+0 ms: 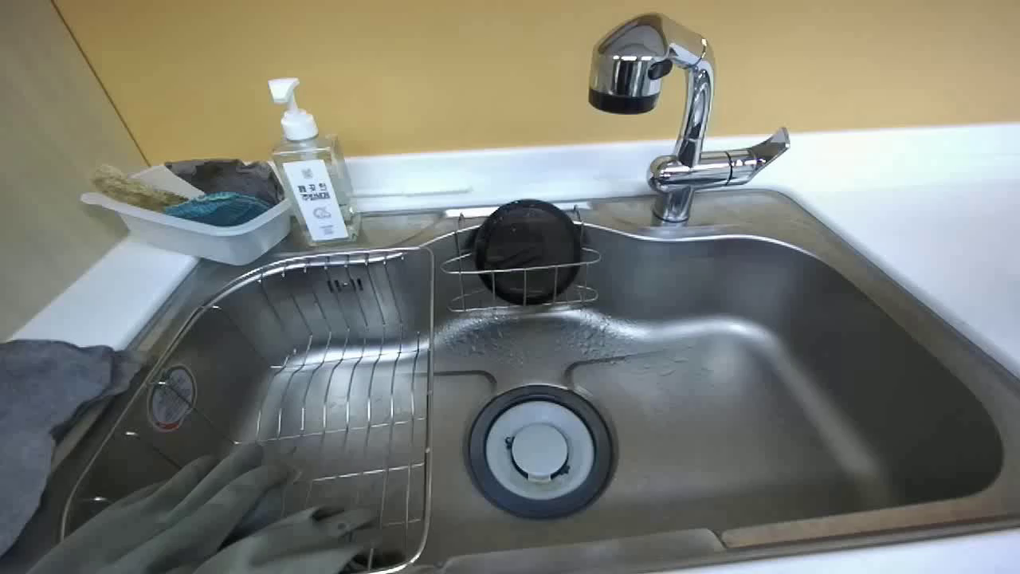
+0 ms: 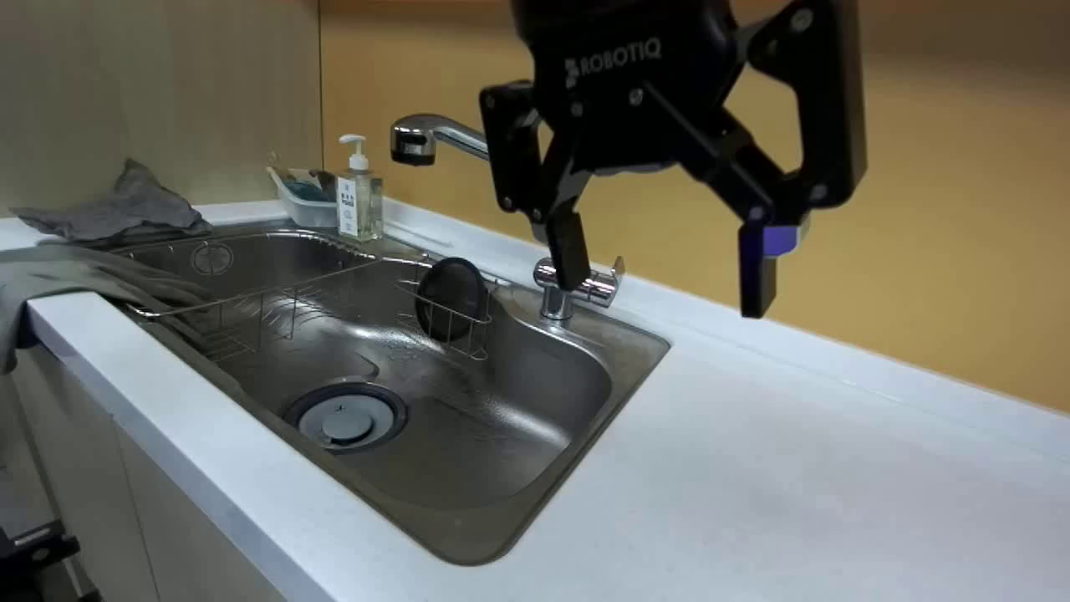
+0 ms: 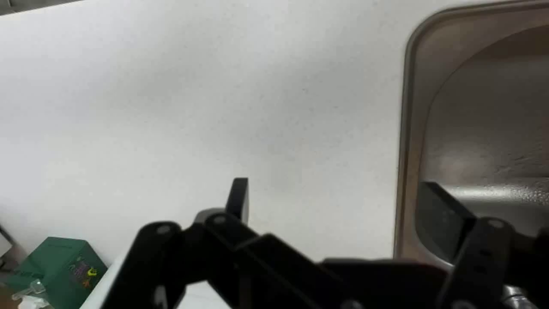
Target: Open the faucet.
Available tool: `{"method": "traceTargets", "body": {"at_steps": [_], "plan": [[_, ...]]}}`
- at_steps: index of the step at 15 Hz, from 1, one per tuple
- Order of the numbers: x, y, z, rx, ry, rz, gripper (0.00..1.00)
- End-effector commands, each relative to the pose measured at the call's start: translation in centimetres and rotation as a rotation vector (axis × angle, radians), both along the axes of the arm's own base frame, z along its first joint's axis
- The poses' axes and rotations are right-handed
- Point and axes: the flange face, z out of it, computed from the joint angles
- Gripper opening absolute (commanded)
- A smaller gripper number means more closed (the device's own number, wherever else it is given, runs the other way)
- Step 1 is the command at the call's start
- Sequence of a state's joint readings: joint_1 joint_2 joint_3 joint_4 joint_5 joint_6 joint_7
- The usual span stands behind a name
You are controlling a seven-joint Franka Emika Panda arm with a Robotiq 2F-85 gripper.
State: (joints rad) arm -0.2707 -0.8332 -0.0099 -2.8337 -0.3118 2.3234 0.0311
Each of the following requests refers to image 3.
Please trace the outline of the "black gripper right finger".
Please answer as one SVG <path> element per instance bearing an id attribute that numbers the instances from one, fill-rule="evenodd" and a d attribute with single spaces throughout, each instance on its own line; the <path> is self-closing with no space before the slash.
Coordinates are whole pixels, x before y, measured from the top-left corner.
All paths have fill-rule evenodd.
<path id="1" fill-rule="evenodd" d="M 549 229 L 533 236 L 507 220 L 474 217 L 435 183 L 416 195 L 419 243 L 445 262 L 435 309 L 549 309 Z"/>

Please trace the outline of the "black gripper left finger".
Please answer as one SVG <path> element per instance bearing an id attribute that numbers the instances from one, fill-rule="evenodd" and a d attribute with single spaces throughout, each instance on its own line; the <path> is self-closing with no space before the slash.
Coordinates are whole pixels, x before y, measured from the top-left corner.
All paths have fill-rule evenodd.
<path id="1" fill-rule="evenodd" d="M 234 179 L 222 208 L 181 229 L 143 225 L 100 309 L 176 309 L 207 284 L 229 309 L 320 309 L 320 268 L 274 236 L 246 225 L 248 181 Z"/>

